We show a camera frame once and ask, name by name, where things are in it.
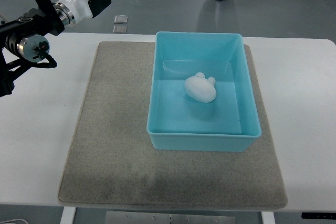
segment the blue plastic bin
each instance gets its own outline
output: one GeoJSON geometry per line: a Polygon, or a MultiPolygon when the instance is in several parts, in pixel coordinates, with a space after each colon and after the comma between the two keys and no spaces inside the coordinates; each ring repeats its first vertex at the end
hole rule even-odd
{"type": "Polygon", "coordinates": [[[261,127],[240,34],[158,32],[147,132],[160,150],[242,152],[261,127]],[[198,72],[216,79],[216,99],[184,89],[198,72]]]}

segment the white stuffed animal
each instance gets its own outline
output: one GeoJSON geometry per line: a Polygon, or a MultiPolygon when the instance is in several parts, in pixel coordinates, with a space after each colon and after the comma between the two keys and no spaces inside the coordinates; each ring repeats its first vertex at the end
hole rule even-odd
{"type": "Polygon", "coordinates": [[[198,102],[212,102],[217,95],[215,89],[216,79],[213,77],[205,78],[201,72],[185,80],[184,87],[186,93],[198,102]]]}

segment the cable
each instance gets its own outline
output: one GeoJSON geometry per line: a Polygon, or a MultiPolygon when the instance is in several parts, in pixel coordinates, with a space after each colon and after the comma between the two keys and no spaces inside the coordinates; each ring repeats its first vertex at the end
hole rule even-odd
{"type": "Polygon", "coordinates": [[[28,221],[24,219],[13,219],[13,220],[5,220],[5,221],[0,221],[0,224],[17,224],[12,221],[23,221],[25,224],[29,224],[28,221]]]}

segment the white table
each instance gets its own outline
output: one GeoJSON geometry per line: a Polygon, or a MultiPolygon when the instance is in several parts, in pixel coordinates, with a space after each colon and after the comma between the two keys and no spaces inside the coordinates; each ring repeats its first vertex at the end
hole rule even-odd
{"type": "MultiPolygon", "coordinates": [[[[30,69],[0,98],[0,204],[59,206],[58,186],[101,41],[155,35],[46,36],[56,69],[30,69]]],[[[336,211],[336,46],[323,39],[244,38],[252,51],[288,204],[336,211]]],[[[9,60],[11,54],[4,50],[9,60]]]]}

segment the gray felt mat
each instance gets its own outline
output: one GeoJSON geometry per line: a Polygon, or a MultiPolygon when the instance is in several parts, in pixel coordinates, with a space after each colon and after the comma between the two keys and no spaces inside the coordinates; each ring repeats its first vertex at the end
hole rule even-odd
{"type": "Polygon", "coordinates": [[[160,151],[146,132],[154,43],[102,42],[59,187],[65,206],[272,210],[287,196],[248,46],[262,136],[241,153],[160,151]]]}

